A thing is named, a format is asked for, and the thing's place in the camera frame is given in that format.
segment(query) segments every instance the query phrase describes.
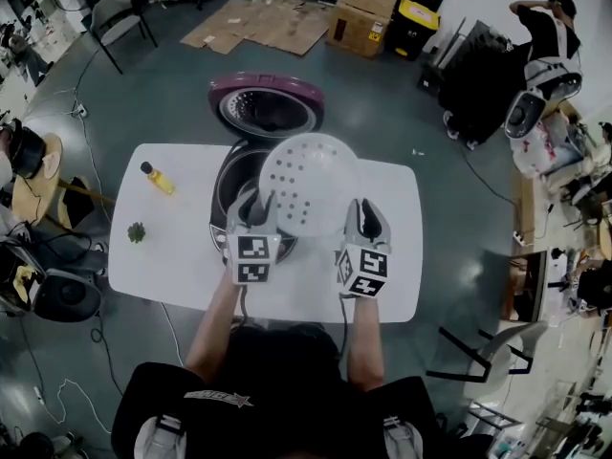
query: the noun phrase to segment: white perforated bowl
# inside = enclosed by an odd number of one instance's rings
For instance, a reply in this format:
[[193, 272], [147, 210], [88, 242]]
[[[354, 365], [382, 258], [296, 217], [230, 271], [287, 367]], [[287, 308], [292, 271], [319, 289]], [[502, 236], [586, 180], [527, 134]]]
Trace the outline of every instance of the white perforated bowl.
[[276, 192], [278, 226], [293, 236], [323, 236], [342, 229], [360, 189], [355, 153], [319, 133], [300, 134], [279, 144], [259, 176], [262, 199]]

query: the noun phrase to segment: small bottle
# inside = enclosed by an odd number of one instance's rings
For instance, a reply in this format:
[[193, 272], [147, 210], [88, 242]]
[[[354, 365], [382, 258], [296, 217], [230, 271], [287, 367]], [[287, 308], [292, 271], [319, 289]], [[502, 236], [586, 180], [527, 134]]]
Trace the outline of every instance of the small bottle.
[[149, 162], [142, 162], [141, 170], [146, 173], [146, 176], [153, 184], [166, 194], [169, 195], [174, 192], [174, 184], [172, 184], [160, 170], [153, 168]]

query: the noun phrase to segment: gray floor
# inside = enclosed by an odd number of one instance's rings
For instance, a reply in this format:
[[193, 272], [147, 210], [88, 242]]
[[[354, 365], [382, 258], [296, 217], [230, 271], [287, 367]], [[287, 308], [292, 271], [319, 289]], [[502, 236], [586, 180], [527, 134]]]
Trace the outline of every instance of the gray floor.
[[[181, 4], [146, 14], [160, 47], [143, 41], [135, 30], [112, 48], [124, 70], [119, 75], [98, 53], [78, 90], [88, 108], [87, 135], [93, 146], [104, 193], [116, 196], [121, 177], [136, 146], [142, 142], [231, 144], [235, 138], [211, 113], [208, 83], [237, 71], [285, 74], [320, 87], [326, 97], [323, 132], [347, 142], [366, 159], [404, 164], [417, 177], [423, 213], [424, 264], [419, 305], [407, 323], [382, 328], [387, 379], [440, 370], [466, 370], [466, 361], [438, 339], [444, 324], [460, 337], [473, 340], [477, 328], [496, 329], [501, 297], [508, 276], [512, 208], [493, 197], [466, 166], [461, 146], [448, 139], [437, 101], [416, 89], [417, 64], [385, 54], [369, 60], [327, 46], [322, 40], [304, 57], [243, 42], [230, 55], [195, 50], [181, 44], [207, 12]], [[74, 87], [96, 44], [81, 38], [39, 87], [33, 116], [69, 111], [72, 96], [54, 92]], [[64, 176], [80, 174], [96, 180], [78, 120], [49, 116], [32, 120], [38, 133], [54, 131], [64, 142]], [[414, 156], [413, 148], [425, 152]], [[470, 161], [491, 185], [510, 193], [511, 155], [497, 134]], [[108, 229], [102, 216], [99, 227]], [[176, 363], [174, 342], [158, 303], [105, 291], [102, 315], [113, 363], [121, 386], [144, 361]], [[202, 312], [168, 306], [183, 355]], [[28, 316], [29, 340], [44, 377], [48, 404], [55, 416], [61, 407], [55, 393], [64, 378], [77, 381], [89, 393], [101, 420], [110, 427], [120, 395], [113, 386], [101, 344], [90, 341], [92, 319], [60, 324]], [[339, 340], [340, 325], [328, 330]], [[49, 434], [70, 429], [86, 439], [93, 457], [108, 456], [108, 436], [94, 421], [82, 395], [67, 387], [63, 393], [66, 424], [56, 426], [39, 405], [33, 386], [39, 385], [18, 321], [0, 319], [0, 411], [8, 426], [28, 433]], [[463, 385], [426, 379], [437, 411], [458, 416]]]

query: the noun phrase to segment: green plant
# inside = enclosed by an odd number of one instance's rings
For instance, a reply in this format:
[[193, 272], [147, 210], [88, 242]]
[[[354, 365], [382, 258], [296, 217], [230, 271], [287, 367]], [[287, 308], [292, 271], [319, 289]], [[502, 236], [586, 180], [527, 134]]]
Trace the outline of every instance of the green plant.
[[127, 229], [127, 236], [132, 243], [140, 243], [145, 235], [146, 231], [142, 223], [134, 223]]

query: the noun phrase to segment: wall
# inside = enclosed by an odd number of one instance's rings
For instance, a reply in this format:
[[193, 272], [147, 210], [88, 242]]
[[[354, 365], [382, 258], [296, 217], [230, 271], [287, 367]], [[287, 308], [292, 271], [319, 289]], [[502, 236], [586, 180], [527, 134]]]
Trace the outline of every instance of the wall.
[[[17, 20], [17, 15], [12, 10], [8, 0], [0, 0], [0, 23], [12, 22]], [[21, 27], [19, 21], [17, 21], [17, 27]]]
[[[444, 43], [456, 31], [462, 18], [467, 17], [463, 31], [468, 32], [480, 19], [507, 35], [514, 43], [531, 39], [508, 6], [515, 0], [444, 0], [441, 30], [427, 43]], [[612, 0], [574, 0], [578, 8], [576, 31], [582, 42], [580, 60], [584, 85], [572, 103], [589, 119], [612, 105]]]

